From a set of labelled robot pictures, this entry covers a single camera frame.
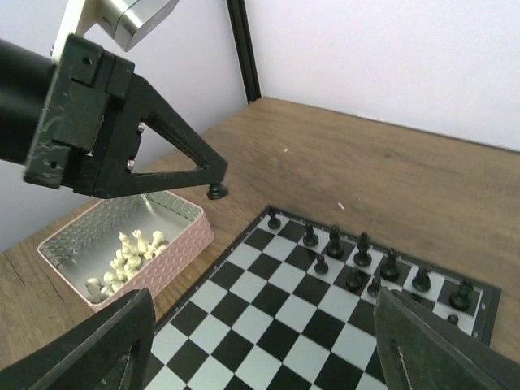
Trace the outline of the black chess piece corner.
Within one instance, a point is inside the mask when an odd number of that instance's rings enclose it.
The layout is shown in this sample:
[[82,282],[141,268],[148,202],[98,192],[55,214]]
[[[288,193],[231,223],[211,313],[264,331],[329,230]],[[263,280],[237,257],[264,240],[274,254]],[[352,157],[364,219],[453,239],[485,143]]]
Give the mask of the black chess piece corner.
[[450,306],[462,311],[469,309],[471,305],[470,294],[473,291],[473,284],[468,279],[462,280],[457,290],[452,292],[449,296]]

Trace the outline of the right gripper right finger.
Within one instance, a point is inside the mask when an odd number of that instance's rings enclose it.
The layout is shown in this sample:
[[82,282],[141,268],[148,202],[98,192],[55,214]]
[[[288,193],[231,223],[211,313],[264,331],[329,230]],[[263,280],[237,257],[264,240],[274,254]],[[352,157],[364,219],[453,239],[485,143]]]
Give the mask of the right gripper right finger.
[[389,389],[518,389],[519,364],[397,290],[374,308],[377,352]]

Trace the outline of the black chess pawn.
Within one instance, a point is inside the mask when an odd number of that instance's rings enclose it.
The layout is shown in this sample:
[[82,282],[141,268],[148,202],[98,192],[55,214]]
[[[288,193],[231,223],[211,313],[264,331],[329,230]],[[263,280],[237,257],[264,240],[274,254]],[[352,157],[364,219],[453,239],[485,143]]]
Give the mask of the black chess pawn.
[[362,281],[360,271],[357,268],[350,269],[349,273],[347,274],[347,276],[345,278],[346,288],[350,292],[355,293],[362,286],[362,283],[363,283],[363,281]]
[[376,298],[381,289],[381,280],[378,277],[374,277],[371,283],[366,288],[366,291],[370,297]]
[[450,314],[448,317],[447,317],[447,321],[449,323],[451,323],[452,325],[455,325],[457,326],[458,325],[458,322],[459,322],[459,318],[456,314]]
[[328,273],[329,266],[326,263],[325,257],[322,253],[316,254],[316,263],[314,264],[314,271],[318,275],[326,275]]
[[209,200],[219,200],[229,194],[228,187],[224,183],[210,184],[206,196]]

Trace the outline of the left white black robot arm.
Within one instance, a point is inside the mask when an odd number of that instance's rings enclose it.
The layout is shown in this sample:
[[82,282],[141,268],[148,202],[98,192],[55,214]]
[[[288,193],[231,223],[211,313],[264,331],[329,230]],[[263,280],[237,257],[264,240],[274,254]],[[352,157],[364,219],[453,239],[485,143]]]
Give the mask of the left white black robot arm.
[[[56,63],[3,41],[2,160],[23,166],[27,183],[99,199],[202,185],[211,200],[227,196],[226,160],[134,68],[75,35]],[[194,168],[136,172],[143,126]]]

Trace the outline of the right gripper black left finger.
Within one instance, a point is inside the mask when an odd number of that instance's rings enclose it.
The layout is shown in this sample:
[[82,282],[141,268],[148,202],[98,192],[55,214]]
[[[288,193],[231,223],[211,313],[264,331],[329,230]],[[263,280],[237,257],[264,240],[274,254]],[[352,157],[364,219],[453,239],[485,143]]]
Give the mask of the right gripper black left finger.
[[1,370],[2,389],[142,389],[154,336],[148,289],[132,290]]

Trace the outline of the black chess rook corner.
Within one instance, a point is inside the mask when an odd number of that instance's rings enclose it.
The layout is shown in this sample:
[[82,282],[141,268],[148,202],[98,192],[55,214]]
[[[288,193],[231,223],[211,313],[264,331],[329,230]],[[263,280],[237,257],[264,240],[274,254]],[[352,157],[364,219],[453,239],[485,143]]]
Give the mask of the black chess rook corner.
[[281,220],[279,219],[277,213],[275,210],[270,210],[268,212],[268,221],[267,221],[267,226],[271,229],[271,230],[276,230],[276,229],[279,229],[280,226],[281,226]]

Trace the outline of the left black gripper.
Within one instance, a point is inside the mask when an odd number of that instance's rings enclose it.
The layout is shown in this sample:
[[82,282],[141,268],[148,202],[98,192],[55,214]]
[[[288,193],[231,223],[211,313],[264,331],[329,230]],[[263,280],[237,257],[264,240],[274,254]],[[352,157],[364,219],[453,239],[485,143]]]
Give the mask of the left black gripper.
[[[227,161],[134,69],[84,38],[67,38],[26,158],[26,182],[101,199],[223,183]],[[140,120],[196,167],[128,171]]]

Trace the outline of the tall black chess piece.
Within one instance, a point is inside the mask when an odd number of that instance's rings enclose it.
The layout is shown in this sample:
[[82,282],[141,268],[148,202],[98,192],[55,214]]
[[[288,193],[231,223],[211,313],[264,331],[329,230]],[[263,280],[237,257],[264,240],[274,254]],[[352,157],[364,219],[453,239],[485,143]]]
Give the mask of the tall black chess piece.
[[397,251],[394,248],[387,251],[386,261],[381,265],[379,273],[385,280],[394,281],[399,278],[401,272],[397,265]]

